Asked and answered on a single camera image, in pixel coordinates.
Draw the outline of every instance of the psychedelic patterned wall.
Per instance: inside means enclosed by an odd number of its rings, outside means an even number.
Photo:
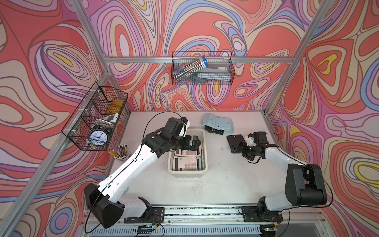
[[[131,111],[262,110],[287,64],[236,64],[232,85],[172,85],[171,64],[111,65]]]
[[[0,72],[1,219],[103,70],[69,1],[14,0],[0,1]],[[13,236],[73,236],[108,163],[70,144]]]
[[[269,113],[287,151],[322,167],[341,237],[379,236],[378,58],[379,2],[336,0]]]
[[[234,56],[292,56],[317,0],[93,0],[86,10],[109,56],[171,56],[230,50]],[[173,86],[170,64],[115,64],[129,108],[262,110],[286,64],[236,64],[232,86]]]

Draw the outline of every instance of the black alarm clock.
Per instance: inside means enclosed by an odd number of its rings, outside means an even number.
[[[94,146],[104,146],[108,144],[111,139],[111,128],[103,128],[101,125],[95,125],[93,130],[89,133],[88,141]]]

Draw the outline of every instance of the white calculator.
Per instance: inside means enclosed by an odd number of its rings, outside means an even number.
[[[197,170],[196,156],[174,156],[172,169],[176,171]]]
[[[175,154],[176,156],[201,156],[201,146],[199,146],[199,149],[197,151],[188,151],[188,150],[176,150]]]

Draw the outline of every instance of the plastic bin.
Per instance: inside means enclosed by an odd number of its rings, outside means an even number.
[[[174,158],[174,152],[169,151],[168,152],[168,162],[167,162],[167,169],[168,172],[170,172],[173,176],[177,178],[183,178],[183,177],[201,177],[203,174],[208,170],[208,158],[207,158],[207,145],[205,142],[205,131],[204,129],[188,129],[186,132],[186,135],[190,136],[197,136],[199,140],[201,141],[202,146],[202,154],[201,154],[201,161],[203,165],[203,170],[182,170],[182,171],[176,171],[172,170],[172,160]]]

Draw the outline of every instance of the black wire basket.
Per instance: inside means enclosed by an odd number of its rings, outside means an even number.
[[[91,99],[84,109],[79,110],[79,106],[89,96],[90,91],[94,92]],[[82,151],[107,151],[127,99],[128,93],[111,86],[99,86],[95,83],[66,122],[62,133]],[[68,123],[74,118],[74,114],[79,117],[74,124],[67,128]],[[108,140],[104,142],[97,141],[96,138],[90,139],[89,136],[95,129],[105,130]]]
[[[186,71],[183,76],[181,68],[199,56],[205,56],[209,67],[225,72]],[[231,85],[235,76],[230,51],[176,51],[172,52],[171,82],[173,85]]]

